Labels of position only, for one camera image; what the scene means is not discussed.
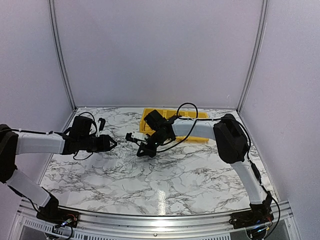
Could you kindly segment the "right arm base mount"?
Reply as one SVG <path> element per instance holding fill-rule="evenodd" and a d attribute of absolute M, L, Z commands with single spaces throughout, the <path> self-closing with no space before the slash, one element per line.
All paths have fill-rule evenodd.
<path fill-rule="evenodd" d="M 270 208 L 261 208 L 232 213 L 228 222 L 234 229 L 240 229 L 270 223 L 273 220 L 274 215 L 272 210 Z"/>

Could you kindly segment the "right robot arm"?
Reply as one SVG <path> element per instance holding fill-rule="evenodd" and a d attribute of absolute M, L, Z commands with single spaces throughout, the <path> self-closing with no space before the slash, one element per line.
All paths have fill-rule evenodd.
<path fill-rule="evenodd" d="M 216 142 L 220 159 L 231 165 L 247 191 L 250 208 L 247 219 L 258 224 L 270 211 L 272 196 L 262 184 L 261 174 L 250 160 L 251 141 L 232 114 L 221 118 L 191 118 L 174 115 L 165 119 L 157 110 L 150 112 L 144 119 L 153 129 L 153 134 L 133 133 L 134 142 L 140 142 L 137 156 L 155 157 L 158 147 L 167 140 L 182 137 L 198 137 Z"/>

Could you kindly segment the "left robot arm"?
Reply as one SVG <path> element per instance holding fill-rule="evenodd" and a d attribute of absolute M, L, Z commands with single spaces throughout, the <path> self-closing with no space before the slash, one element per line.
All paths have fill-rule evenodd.
<path fill-rule="evenodd" d="M 16 166 L 16 156 L 22 154 L 75 155 L 80 151 L 90 154 L 109 152 L 117 142 L 107 134 L 100 134 L 105 120 L 79 115 L 64 132 L 40 132 L 0 126 L 0 181 L 18 196 L 29 199 L 39 207 L 39 216 L 58 223 L 63 219 L 58 199 L 32 181 Z"/>

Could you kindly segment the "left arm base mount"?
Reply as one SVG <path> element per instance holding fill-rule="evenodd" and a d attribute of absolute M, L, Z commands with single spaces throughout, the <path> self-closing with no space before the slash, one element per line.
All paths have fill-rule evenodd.
<path fill-rule="evenodd" d="M 44 220 L 56 225 L 62 225 L 63 222 L 71 220 L 66 225 L 68 227 L 76 228 L 78 225 L 80 213 L 78 211 L 67 210 L 63 208 L 44 208 L 40 207 L 36 217 L 40 220 Z"/>

